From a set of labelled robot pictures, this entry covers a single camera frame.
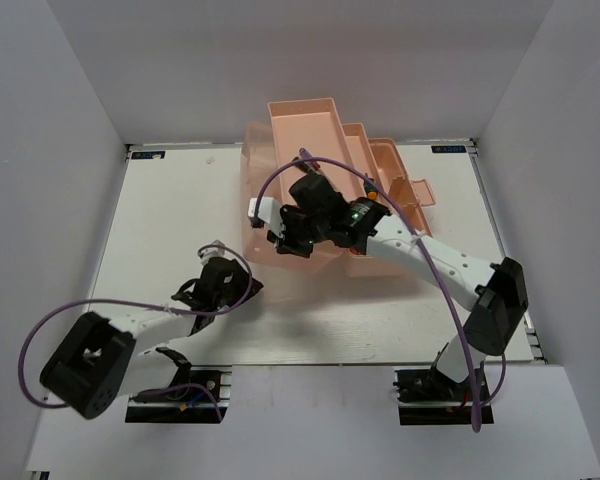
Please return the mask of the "green orange stubby screwdriver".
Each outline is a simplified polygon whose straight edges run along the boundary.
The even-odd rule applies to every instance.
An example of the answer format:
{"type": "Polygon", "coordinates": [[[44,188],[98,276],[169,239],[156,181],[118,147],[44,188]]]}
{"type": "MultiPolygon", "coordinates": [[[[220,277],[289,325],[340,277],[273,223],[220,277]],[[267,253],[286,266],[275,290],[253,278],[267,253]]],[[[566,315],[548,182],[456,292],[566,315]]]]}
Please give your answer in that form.
{"type": "Polygon", "coordinates": [[[366,176],[363,181],[363,189],[365,192],[365,196],[370,200],[377,200],[379,197],[378,189],[376,188],[375,180],[366,176]]]}

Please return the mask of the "blue handled screwdriver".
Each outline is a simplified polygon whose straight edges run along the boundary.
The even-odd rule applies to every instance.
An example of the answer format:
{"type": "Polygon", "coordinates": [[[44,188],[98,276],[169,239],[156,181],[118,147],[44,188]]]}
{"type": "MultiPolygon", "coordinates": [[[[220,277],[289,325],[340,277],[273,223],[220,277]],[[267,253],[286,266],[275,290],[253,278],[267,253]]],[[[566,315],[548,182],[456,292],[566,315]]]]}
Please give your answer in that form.
{"type": "Polygon", "coordinates": [[[299,149],[299,158],[302,160],[302,163],[299,166],[299,169],[305,173],[321,173],[321,167],[318,161],[315,160],[313,155],[306,150],[305,148],[299,149]]]}

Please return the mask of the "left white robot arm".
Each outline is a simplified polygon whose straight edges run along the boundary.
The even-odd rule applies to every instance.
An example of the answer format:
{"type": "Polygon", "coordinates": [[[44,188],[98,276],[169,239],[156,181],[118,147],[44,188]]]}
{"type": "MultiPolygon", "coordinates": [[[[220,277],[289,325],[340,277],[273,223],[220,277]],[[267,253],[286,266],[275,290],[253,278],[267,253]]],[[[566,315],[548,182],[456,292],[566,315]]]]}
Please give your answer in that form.
{"type": "Polygon", "coordinates": [[[217,316],[239,308],[262,288],[249,265],[216,256],[204,261],[200,275],[186,281],[171,296],[185,309],[92,299],[92,304],[140,308],[142,313],[123,322],[95,311],[83,313],[43,367],[40,382],[65,406],[90,420],[123,394],[132,361],[154,347],[176,363],[160,370],[157,387],[168,398],[182,398],[191,387],[191,374],[181,368],[187,361],[165,344],[200,332],[217,316]]]}

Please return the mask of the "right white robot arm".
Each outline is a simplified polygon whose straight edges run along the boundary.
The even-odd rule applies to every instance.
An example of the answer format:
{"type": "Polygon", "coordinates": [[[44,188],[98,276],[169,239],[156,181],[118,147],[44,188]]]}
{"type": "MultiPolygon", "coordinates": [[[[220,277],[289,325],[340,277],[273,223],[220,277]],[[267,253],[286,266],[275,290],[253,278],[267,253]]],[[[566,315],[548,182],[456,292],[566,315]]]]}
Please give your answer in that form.
{"type": "Polygon", "coordinates": [[[381,259],[438,287],[451,306],[469,315],[432,366],[431,384],[452,399],[468,385],[471,368],[502,355],[528,309],[521,264],[509,257],[488,262],[472,257],[415,228],[381,203],[346,200],[321,174],[307,173],[290,189],[294,200],[282,205],[261,195],[251,199],[255,228],[279,254],[308,258],[315,245],[330,242],[381,259]]]}

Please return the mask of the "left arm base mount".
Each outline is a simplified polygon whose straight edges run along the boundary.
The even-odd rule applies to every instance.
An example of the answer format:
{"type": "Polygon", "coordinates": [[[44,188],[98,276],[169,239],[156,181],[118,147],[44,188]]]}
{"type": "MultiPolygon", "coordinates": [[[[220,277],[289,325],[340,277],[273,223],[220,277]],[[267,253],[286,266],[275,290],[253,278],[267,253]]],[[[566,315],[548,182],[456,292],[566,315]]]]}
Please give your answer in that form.
{"type": "Polygon", "coordinates": [[[218,425],[227,413],[231,396],[229,367],[192,368],[188,376],[174,379],[175,392],[129,399],[127,424],[218,425]]]}

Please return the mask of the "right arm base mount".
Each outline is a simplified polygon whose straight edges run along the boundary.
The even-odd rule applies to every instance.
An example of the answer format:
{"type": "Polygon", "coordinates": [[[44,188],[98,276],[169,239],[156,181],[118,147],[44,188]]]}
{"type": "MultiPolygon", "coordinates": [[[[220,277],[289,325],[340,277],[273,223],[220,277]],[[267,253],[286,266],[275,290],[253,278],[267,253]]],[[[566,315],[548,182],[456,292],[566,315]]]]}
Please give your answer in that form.
{"type": "Polygon", "coordinates": [[[394,371],[394,393],[401,426],[461,426],[472,424],[470,380],[454,383],[429,368],[394,371]]]}

